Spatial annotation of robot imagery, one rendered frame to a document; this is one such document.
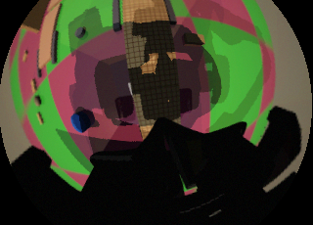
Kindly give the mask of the orange flat block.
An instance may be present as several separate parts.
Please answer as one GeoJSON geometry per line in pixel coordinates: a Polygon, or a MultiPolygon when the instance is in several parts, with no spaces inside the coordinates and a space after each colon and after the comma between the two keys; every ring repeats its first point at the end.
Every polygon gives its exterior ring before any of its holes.
{"type": "Polygon", "coordinates": [[[30,84],[32,84],[32,85],[31,85],[31,89],[34,89],[34,91],[32,91],[32,93],[35,93],[35,92],[36,92],[36,89],[38,89],[38,88],[35,88],[35,84],[36,84],[35,79],[32,79],[32,80],[30,81],[30,84]]]}

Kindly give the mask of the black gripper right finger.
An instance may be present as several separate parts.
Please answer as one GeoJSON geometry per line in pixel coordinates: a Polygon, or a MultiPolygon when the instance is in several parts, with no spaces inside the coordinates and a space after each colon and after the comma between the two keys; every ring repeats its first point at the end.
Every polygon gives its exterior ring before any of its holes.
{"type": "Polygon", "coordinates": [[[216,130],[203,134],[191,128],[180,126],[173,120],[160,117],[163,120],[163,131],[169,151],[175,158],[177,169],[179,169],[181,181],[185,187],[193,189],[197,178],[207,163],[208,156],[218,148],[227,146],[228,143],[240,138],[246,132],[245,122],[236,122],[222,130],[216,130]]]}

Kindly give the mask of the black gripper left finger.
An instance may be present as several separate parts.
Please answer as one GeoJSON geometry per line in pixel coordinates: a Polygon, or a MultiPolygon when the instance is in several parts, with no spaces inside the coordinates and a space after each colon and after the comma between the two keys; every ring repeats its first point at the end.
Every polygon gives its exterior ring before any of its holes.
{"type": "Polygon", "coordinates": [[[100,151],[90,157],[90,163],[103,177],[145,177],[157,175],[163,192],[168,190],[167,151],[165,150],[163,120],[154,122],[150,134],[132,150],[100,151]]]}

